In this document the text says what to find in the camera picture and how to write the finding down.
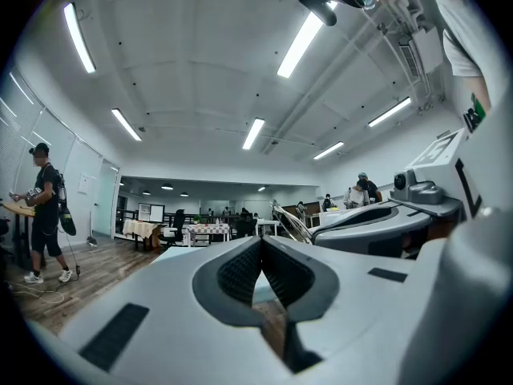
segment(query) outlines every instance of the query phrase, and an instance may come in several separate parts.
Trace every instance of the fluorescent light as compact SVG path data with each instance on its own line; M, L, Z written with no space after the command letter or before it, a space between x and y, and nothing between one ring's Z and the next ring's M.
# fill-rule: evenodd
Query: fluorescent light
M344 143L342 143L341 141L339 141L338 143L336 143L334 146L328 148L327 150L323 151L321 154L319 154L318 156L315 156L313 159L314 160L320 160L323 156L327 156L328 154L330 154L331 152L335 151L337 148L340 148L342 145L344 145Z
M121 111L117 108L112 109L112 114L115 115L115 118L118 119L118 121L125 127L125 130L127 130L132 137L134 137L134 140L142 141L141 137L137 135L135 130L131 127L131 125L128 123L127 119L123 117L123 114L121 114Z
M18 84L18 82L16 81L16 79L14 78L13 76L13 73L9 73L9 76L12 78L12 80L14 81L14 84L16 84L19 88L19 90L23 93L23 95L26 97L26 99L28 99L30 101L30 104L34 105L34 102L29 98L29 96L23 91L23 89L21 88L21 86Z
M71 38L73 39L73 43L79 53L83 66L86 68L88 73L94 72L96 68L91 60L89 51L87 51L86 42L83 40L82 32L79 27L79 20L77 19L75 11L75 5L73 3L64 7L64 17L66 17L67 28L70 31Z
M386 120L391 115L395 114L396 112L402 110L404 107L406 107L408 104L411 103L411 98L408 97L407 99L404 99L401 103L399 103L397 106L392 107L389 111L384 112L381 114L377 119L372 120L369 123L369 127L374 127L376 124L380 124L383 120Z
M0 103L3 104L3 106L7 109L7 111L12 114L14 117L18 117L17 115L14 114L14 112L9 108L9 106L6 104L6 102L2 99L2 97L0 97Z
M337 2L329 2L328 6L334 10L337 6ZM309 14L303 27L299 30L299 33L297 33L292 46L290 46L287 55L283 59L283 63L281 63L278 69L278 75L286 79L290 77L322 25L323 22L314 13Z
M44 138L42 138L37 132L33 132L37 137L39 137L41 140L43 140L48 145L51 145L50 141L46 141Z
M28 144L30 144L32 147L35 147L29 140L27 140L24 136L21 136Z
M264 127L264 123L265 120L263 119L255 119L255 121L253 121L253 126L251 127L251 130L249 130L248 138L246 138L246 141L242 146L244 150L249 150L251 148L253 141L255 141L262 127Z

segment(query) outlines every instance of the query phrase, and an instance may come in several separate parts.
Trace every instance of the air conditioner unit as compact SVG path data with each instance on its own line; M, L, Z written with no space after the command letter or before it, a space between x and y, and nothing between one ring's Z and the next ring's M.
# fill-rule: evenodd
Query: air conditioner unit
M421 29L399 39L399 49L413 77L428 75L443 63L442 42L436 27Z

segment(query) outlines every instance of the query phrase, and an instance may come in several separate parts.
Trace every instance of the cable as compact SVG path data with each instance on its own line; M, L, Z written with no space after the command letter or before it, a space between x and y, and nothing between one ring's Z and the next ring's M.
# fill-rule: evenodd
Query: cable
M41 293L40 295L37 295L37 294L33 294L33 293L29 292L29 291L11 291L12 294L29 294L29 295L32 295L33 297L39 298L41 301L46 302L47 304L55 304L56 305L56 304L60 304L60 303L64 302L64 295L62 295L60 292L57 292L57 291L41 291L41 290L36 290L35 288L30 288L29 286L24 286L22 284L17 284L15 282L9 282L8 281L8 283L11 284L12 286L21 286L23 288L27 288L28 290L33 290L35 292ZM45 293L53 293L53 294L60 295L61 299L58 302L47 301L46 299L41 298Z

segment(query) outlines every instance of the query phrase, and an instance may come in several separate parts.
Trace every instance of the ceiling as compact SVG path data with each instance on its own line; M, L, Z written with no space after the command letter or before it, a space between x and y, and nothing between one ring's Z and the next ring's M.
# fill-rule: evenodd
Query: ceiling
M75 2L96 72L72 45L62 8ZM343 151L392 128L422 99L376 128L366 127L417 95L377 24L397 47L388 6L368 14L339 5L289 79L281 61L309 12L297 0L61 0L39 16L41 51L64 92L115 144L223 148L242 152L256 117L265 127L251 152L311 161L338 141ZM136 143L111 114L118 107Z
M238 200L248 196L268 197L278 191L294 190L297 187L287 185L268 185L262 192L258 192L262 184L237 184L212 181L189 181L189 180L161 180L154 178L139 178L124 176L123 186L119 191L124 193L142 195L148 190L153 197L180 197L182 192L189 194L191 198L207 200ZM174 188L171 191L163 190L164 183L171 183Z

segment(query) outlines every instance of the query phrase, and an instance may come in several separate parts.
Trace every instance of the wooden floor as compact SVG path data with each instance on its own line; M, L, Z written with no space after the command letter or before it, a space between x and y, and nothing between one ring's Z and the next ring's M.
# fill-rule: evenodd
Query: wooden floor
M155 253L136 252L133 241L99 239L98 243L97 248L89 245L78 245L73 248L81 274L78 281L69 281L67 284L62 284L58 280L62 271L58 262L54 258L46 257L47 265L42 271L44 283L29 287L40 291L57 290L63 295L64 301L59 304L43 301L60 301L60 295L53 293L44 293L41 298L29 294L14 294L20 310L27 319L39 322L54 334L58 334L67 321L89 302L105 294L124 278L158 257ZM63 247L63 254L70 270L73 270L72 279L75 280L75 261L69 248ZM10 261L7 263L6 280L25 286L23 276L28 273ZM24 290L27 291L23 286L13 285L14 292ZM255 305L253 309L265 315L267 322L264 337L275 352L282 356L285 310L277 300Z

